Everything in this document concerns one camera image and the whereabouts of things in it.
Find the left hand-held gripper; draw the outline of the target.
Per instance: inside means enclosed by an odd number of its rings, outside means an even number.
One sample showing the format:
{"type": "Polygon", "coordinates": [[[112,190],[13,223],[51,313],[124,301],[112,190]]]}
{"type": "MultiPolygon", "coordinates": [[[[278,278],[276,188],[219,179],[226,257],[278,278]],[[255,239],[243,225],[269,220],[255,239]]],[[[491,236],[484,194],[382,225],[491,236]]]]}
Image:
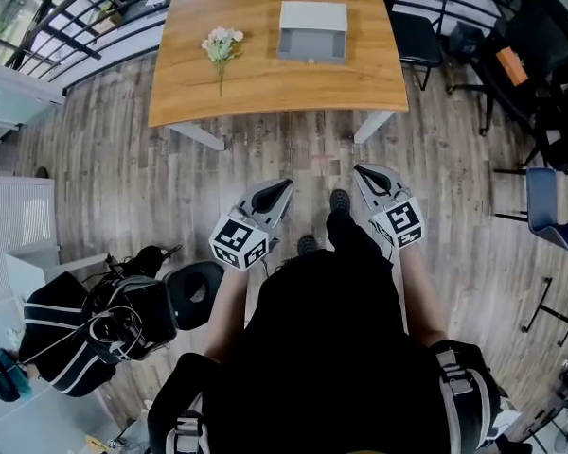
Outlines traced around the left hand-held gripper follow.
{"type": "Polygon", "coordinates": [[[247,271],[269,254],[279,242],[275,227],[289,207],[293,190],[291,179],[252,185],[211,233],[209,246],[214,256],[238,271],[247,271]]]}

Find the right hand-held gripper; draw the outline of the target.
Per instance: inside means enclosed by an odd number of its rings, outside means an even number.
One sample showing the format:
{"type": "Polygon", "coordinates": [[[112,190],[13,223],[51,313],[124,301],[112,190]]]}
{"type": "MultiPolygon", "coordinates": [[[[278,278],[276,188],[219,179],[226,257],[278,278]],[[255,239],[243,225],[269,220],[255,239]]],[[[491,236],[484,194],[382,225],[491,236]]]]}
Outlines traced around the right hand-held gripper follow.
{"type": "Polygon", "coordinates": [[[353,177],[368,209],[381,209],[370,223],[384,238],[389,255],[424,238],[424,220],[417,199],[397,171],[386,166],[359,164],[353,168],[353,177]],[[394,198],[385,204],[388,195],[394,198]]]}

